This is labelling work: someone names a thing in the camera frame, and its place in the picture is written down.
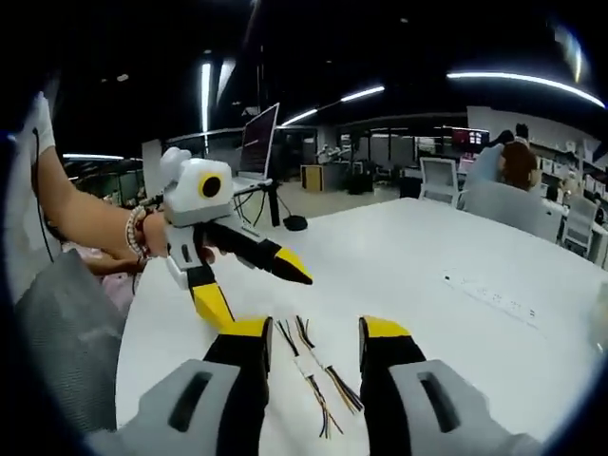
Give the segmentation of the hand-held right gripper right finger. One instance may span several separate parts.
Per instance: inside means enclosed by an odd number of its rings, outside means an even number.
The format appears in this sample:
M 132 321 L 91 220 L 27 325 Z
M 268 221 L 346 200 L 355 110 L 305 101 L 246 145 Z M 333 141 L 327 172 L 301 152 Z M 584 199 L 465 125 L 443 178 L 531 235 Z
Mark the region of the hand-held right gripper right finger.
M 408 330 L 359 319 L 360 398 L 372 455 L 539 455 L 542 445 L 496 422 L 485 396 L 427 359 Z

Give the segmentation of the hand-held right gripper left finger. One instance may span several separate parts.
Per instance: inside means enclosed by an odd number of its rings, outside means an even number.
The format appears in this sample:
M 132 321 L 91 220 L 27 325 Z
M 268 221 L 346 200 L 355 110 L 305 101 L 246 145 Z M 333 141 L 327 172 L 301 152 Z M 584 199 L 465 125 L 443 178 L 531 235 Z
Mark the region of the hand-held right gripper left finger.
M 191 359 L 144 393 L 115 431 L 88 435 L 95 455 L 257 455 L 273 320 L 224 326 L 201 360 Z

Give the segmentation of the person's left hand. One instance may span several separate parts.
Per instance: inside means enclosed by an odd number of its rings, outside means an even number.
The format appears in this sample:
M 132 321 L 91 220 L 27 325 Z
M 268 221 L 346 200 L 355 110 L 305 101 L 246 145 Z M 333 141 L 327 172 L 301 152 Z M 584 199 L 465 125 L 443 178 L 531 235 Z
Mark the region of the person's left hand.
M 154 212 L 147 215 L 142 223 L 145 245 L 152 257 L 167 257 L 167 239 L 165 236 L 165 218 L 163 213 Z

